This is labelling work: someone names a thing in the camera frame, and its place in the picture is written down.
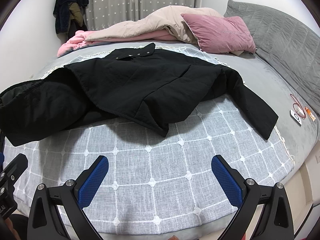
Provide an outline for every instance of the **white device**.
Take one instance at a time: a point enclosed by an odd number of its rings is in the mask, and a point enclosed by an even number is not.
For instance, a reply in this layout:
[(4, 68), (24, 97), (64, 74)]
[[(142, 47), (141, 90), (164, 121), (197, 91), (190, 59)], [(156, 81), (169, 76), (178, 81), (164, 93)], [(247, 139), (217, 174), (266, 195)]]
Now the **white device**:
[(290, 110), (290, 115), (300, 126), (302, 125), (301, 118), (297, 115), (295, 111)]

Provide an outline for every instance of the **gray pillow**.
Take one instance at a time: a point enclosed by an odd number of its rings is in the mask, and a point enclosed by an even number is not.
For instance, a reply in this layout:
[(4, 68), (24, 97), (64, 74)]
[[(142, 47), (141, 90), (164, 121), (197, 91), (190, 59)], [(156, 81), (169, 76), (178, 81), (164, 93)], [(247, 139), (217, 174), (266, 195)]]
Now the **gray pillow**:
[(320, 37), (292, 16), (263, 5), (229, 0), (224, 16), (244, 20), (256, 44), (256, 54), (319, 114)]

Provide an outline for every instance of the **gray bed sheet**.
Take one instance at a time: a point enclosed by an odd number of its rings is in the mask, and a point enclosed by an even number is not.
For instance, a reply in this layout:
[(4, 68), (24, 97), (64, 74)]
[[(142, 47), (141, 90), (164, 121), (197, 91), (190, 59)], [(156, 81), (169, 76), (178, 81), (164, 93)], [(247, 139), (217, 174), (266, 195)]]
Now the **gray bed sheet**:
[[(93, 55), (101, 52), (112, 51), (113, 49), (146, 46), (150, 42), (154, 42), (156, 46), (183, 48), (189, 47), (199, 49), (197, 46), (178, 43), (178, 42), (157, 42), (157, 41), (144, 41), (144, 42), (129, 42), (129, 43), (113, 43), (108, 45), (102, 45), (97, 47), (90, 47), (81, 49), (70, 54), (67, 54), (52, 63), (45, 66), (34, 78), (41, 78), (45, 75), (48, 69), (65, 64), (65, 62), (71, 61), (76, 57), (85, 58), (87, 55)], [(289, 153), (295, 160), (294, 169), (283, 179), (283, 183), (286, 183), (293, 174), (300, 168), (304, 160), (307, 158), (314, 144), (318, 140), (319, 136), (319, 119), (315, 122), (307, 116), (302, 120), (302, 126), (300, 127), (289, 115), (290, 109), (293, 109), (294, 103), (290, 97), (290, 93), (294, 94), (303, 106), (310, 106), (297, 94), (297, 92), (266, 62), (260, 59), (257, 55), (249, 53), (243, 53), (240, 57), (231, 54), (218, 54), (215, 55), (220, 62), (226, 63), (229, 67), (237, 70), (242, 76), (245, 84), (264, 99), (271, 108), (278, 114), (279, 120), (277, 122), (277, 128), (281, 133), (281, 136), (285, 138), (285, 144), (289, 150)], [(27, 213), (28, 207), (21, 201), (17, 201), (20, 210)], [(213, 222), (201, 225), (199, 227), (183, 229), (175, 232), (174, 234), (180, 239), (197, 239), (211, 232), (224, 228), (231, 220), (233, 214), (222, 217)], [(67, 227), (70, 231), (70, 235), (76, 239), (72, 228)], [(165, 233), (161, 235), (143, 235), (143, 236), (125, 236), (125, 235), (110, 235), (101, 234), (104, 239), (153, 239), (163, 240), (168, 239), (173, 233)]]

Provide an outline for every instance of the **dark jacket hanging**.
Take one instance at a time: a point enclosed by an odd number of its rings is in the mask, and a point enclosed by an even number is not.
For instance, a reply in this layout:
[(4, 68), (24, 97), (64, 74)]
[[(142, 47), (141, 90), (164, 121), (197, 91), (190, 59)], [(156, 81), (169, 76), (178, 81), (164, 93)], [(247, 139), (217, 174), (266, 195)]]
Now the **dark jacket hanging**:
[(79, 9), (82, 11), (89, 4), (89, 0), (56, 0), (53, 9), (53, 15), (56, 17), (55, 28), (57, 34), (68, 33), (71, 26), (72, 34), (74, 35), (74, 24), (76, 24), (76, 27), (78, 26), (76, 30), (87, 30), (84, 21), (82, 23), (78, 23), (75, 20), (76, 17), (73, 15), (73, 8), (76, 6), (74, 3), (76, 3)]

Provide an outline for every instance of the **jacket collar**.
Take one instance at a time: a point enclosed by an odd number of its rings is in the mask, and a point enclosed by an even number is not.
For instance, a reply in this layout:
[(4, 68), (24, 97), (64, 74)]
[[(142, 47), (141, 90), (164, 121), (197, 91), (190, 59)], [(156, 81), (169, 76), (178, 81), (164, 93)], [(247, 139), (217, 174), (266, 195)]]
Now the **jacket collar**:
[(107, 55), (106, 58), (121, 60), (126, 57), (146, 57), (154, 53), (155, 47), (156, 45), (154, 43), (150, 43), (141, 49), (133, 49), (133, 48), (115, 49), (113, 52)]

